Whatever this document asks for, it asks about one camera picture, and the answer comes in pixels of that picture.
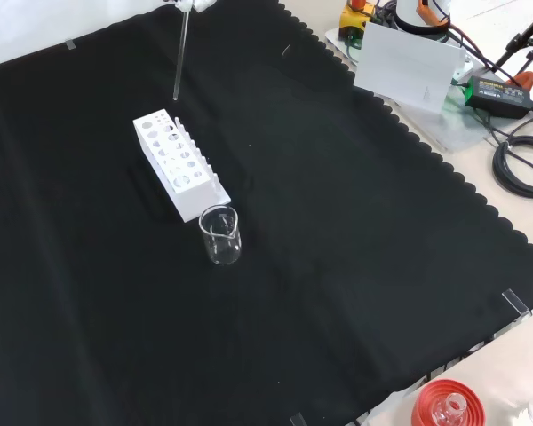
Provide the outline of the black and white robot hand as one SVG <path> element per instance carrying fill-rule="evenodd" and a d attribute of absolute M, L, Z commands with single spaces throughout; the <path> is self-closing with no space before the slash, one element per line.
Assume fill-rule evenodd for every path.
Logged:
<path fill-rule="evenodd" d="M 164 0 L 165 3 L 173 4 L 177 9 L 183 13 L 203 12 L 216 3 L 216 0 Z"/>

